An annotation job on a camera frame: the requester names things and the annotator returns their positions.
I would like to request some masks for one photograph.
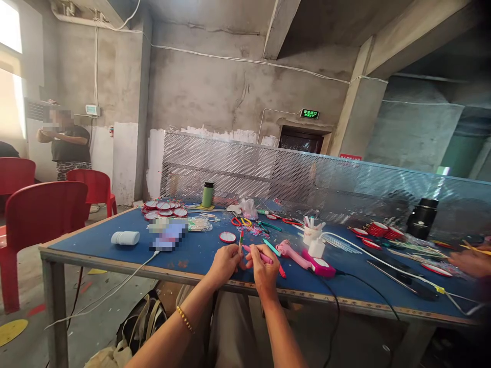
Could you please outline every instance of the green thermos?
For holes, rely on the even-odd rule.
[[[214,185],[215,183],[205,181],[205,186],[203,187],[203,202],[201,203],[202,207],[211,207]]]

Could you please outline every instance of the red plastic chair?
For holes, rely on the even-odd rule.
[[[0,227],[0,276],[6,314],[20,308],[17,253],[83,228],[86,196],[83,183],[55,181],[23,188],[9,198],[6,226]],[[1,234],[7,235],[6,243]]]
[[[36,164],[25,158],[0,157],[0,195],[11,195],[34,184]]]
[[[111,180],[109,176],[101,171],[88,169],[70,170],[66,178],[73,181],[81,181],[88,186],[87,204],[105,203],[107,207],[107,216],[111,217],[117,214],[116,197],[111,193]]]

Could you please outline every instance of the white cup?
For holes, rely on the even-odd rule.
[[[322,230],[314,230],[310,227],[305,227],[303,229],[303,242],[310,246],[310,244],[317,240],[322,234]]]
[[[120,245],[136,245],[139,240],[139,232],[115,232],[111,237],[112,244]]]

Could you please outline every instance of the pink glue gun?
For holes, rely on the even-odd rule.
[[[302,256],[292,249],[288,240],[283,240],[276,246],[282,256],[288,256],[304,269],[311,269],[316,275],[332,279],[336,275],[336,269],[321,258],[315,258],[308,254],[307,249],[302,251]]]

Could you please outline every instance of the red sign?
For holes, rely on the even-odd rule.
[[[353,159],[353,160],[356,160],[356,161],[362,161],[363,160],[363,157],[361,156],[353,156],[353,155],[347,155],[347,154],[340,154],[339,155],[340,158],[348,158],[348,159]]]

